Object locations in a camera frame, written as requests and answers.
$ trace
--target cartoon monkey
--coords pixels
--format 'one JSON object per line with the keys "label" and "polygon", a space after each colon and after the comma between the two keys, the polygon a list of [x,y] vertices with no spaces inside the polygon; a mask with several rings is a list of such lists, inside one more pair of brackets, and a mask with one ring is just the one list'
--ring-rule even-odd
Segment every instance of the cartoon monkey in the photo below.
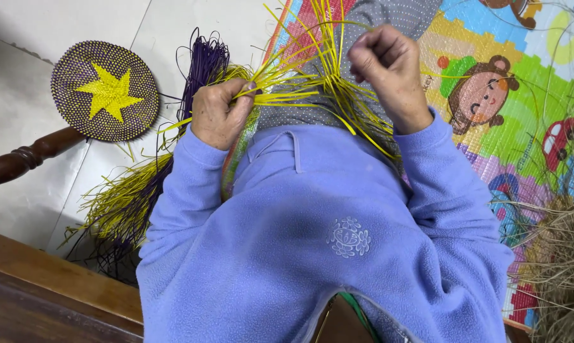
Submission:
{"label": "cartoon monkey", "polygon": [[527,29],[535,28],[537,22],[533,16],[535,12],[541,10],[541,3],[538,0],[480,0],[480,2],[491,9],[502,9],[509,5],[516,19]]}
{"label": "cartoon monkey", "polygon": [[520,87],[520,83],[507,73],[511,68],[507,58],[496,55],[486,63],[476,62],[471,56],[451,61],[442,56],[437,64],[443,69],[442,75],[468,76],[446,77],[439,88],[448,99],[452,112],[450,124],[455,134],[463,135],[477,125],[493,127],[503,124],[503,116],[498,112],[510,90]]}

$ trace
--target sweater sleeve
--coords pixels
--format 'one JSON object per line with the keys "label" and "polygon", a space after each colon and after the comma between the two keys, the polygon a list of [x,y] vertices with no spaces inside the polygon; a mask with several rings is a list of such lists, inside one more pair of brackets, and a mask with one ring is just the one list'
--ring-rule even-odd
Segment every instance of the sweater sleeve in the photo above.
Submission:
{"label": "sweater sleeve", "polygon": [[454,147],[450,125],[430,111],[428,128],[395,135],[413,190],[408,208],[435,246],[444,290],[463,287],[484,319],[500,318],[513,253],[499,242],[488,186]]}
{"label": "sweater sleeve", "polygon": [[150,216],[148,242],[139,254],[144,262],[195,238],[221,205],[221,168],[227,154],[203,143],[188,126],[175,147],[172,171]]}

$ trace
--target woman's left hand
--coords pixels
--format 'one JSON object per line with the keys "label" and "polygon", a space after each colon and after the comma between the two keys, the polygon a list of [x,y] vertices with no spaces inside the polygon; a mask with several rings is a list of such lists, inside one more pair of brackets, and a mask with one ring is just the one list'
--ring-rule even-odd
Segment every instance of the woman's left hand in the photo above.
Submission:
{"label": "woman's left hand", "polygon": [[228,150],[251,113],[255,92],[238,97],[235,105],[230,102],[241,90],[255,87],[255,82],[245,79],[201,87],[192,104],[192,133],[216,149]]}

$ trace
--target round woven fan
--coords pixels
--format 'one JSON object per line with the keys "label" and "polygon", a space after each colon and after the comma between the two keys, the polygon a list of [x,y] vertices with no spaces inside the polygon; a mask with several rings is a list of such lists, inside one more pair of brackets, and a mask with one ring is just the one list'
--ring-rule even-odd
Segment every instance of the round woven fan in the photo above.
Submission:
{"label": "round woven fan", "polygon": [[158,90],[146,64],[129,50],[100,41],[72,46],[50,82],[63,118],[88,137],[119,142],[143,133],[158,115]]}

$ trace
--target hand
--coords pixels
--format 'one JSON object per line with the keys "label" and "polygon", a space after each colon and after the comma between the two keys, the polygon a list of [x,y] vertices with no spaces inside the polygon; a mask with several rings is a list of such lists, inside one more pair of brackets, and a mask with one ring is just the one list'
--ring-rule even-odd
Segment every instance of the hand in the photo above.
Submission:
{"label": "hand", "polygon": [[234,106],[230,102],[241,90],[255,87],[255,82],[244,79],[201,87],[192,104],[192,133],[216,149],[228,150],[251,113],[255,92],[238,97]]}
{"label": "hand", "polygon": [[391,25],[361,35],[348,52],[357,83],[369,82],[399,134],[428,127],[433,116],[420,85],[418,44]]}

